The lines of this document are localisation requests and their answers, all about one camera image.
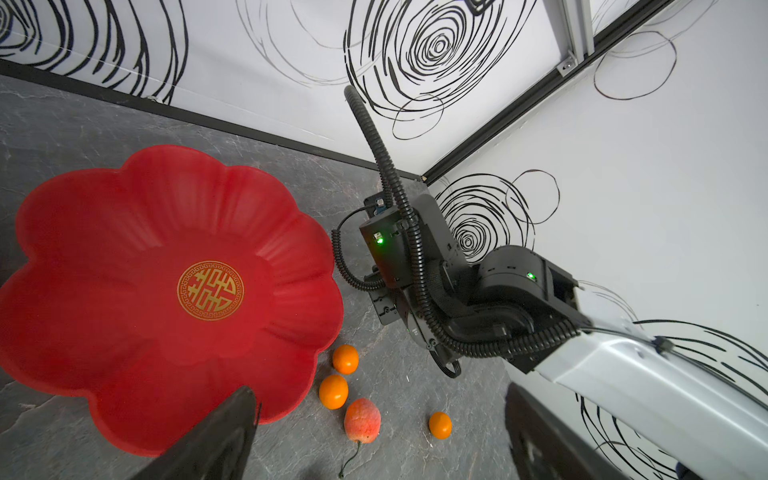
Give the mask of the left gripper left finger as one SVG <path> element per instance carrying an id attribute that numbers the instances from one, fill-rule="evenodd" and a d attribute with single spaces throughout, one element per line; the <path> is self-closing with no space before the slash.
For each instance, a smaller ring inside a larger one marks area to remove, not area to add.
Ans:
<path id="1" fill-rule="evenodd" d="M 243 386 L 136 479 L 241 479 L 260 420 L 260 403 Z"/>

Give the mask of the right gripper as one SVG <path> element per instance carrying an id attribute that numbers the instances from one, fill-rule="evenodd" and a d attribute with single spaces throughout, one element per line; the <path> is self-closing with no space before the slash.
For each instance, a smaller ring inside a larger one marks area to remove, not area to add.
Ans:
<path id="1" fill-rule="evenodd" d="M 360 233 L 374 261 L 366 281 L 381 280 L 384 286 L 370 298 L 382 324 L 402 321 L 410 338 L 426 349 L 438 368 L 448 377 L 461 374 L 462 354 L 440 340 L 424 319 L 413 280 L 412 258 L 407 239 L 408 223 L 397 207 L 381 205 L 381 194 L 367 199 L 373 213 Z M 451 233 L 437 201 L 428 193 L 410 200 L 422 239 L 424 284 L 432 317 L 446 335 L 458 342 L 479 340 L 479 309 L 469 305 L 467 295 L 475 270 L 466 260 Z"/>

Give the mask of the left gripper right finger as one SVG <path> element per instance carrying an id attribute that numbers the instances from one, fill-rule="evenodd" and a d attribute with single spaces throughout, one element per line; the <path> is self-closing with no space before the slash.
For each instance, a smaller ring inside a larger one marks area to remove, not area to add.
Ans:
<path id="1" fill-rule="evenodd" d="M 596 453 L 569 426 L 522 386 L 509 385 L 505 426 L 521 479 L 622 479 L 624 475 Z"/>

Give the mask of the orange fake tangerine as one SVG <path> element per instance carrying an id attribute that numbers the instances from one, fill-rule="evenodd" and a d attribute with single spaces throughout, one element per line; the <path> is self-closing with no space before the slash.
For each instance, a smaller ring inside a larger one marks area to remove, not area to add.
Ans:
<path id="1" fill-rule="evenodd" d="M 348 399 L 347 381 L 339 375 L 329 375 L 320 384 L 318 396 L 321 404 L 329 410 L 338 410 Z"/>
<path id="2" fill-rule="evenodd" d="M 448 439 L 451 436 L 453 430 L 452 419 L 445 412 L 435 412 L 429 418 L 428 428 L 431 435 L 436 439 Z"/>
<path id="3" fill-rule="evenodd" d="M 359 366 L 359 354 L 352 345 L 338 346 L 332 355 L 333 368 L 342 375 L 353 374 Z"/>

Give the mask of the red flower-shaped fruit bowl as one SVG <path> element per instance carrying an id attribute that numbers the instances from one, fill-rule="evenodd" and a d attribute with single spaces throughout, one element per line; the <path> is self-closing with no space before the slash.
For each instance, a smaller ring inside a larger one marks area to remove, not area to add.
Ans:
<path id="1" fill-rule="evenodd" d="M 187 147 L 138 151 L 35 188 L 26 264 L 1 289 L 1 366 L 83 397 L 101 434 L 168 450 L 234 391 L 264 423 L 304 399 L 344 318 L 325 229 L 254 167 Z"/>

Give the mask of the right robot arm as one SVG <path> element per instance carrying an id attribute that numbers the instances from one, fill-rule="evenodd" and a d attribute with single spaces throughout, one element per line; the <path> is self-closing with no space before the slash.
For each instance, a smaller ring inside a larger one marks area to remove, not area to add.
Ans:
<path id="1" fill-rule="evenodd" d="M 767 409 L 671 342 L 602 319 L 567 272 L 521 246 L 467 261 L 436 201 L 376 194 L 360 228 L 379 317 L 399 315 L 441 370 L 501 358 L 627 421 L 695 473 L 767 474 Z"/>

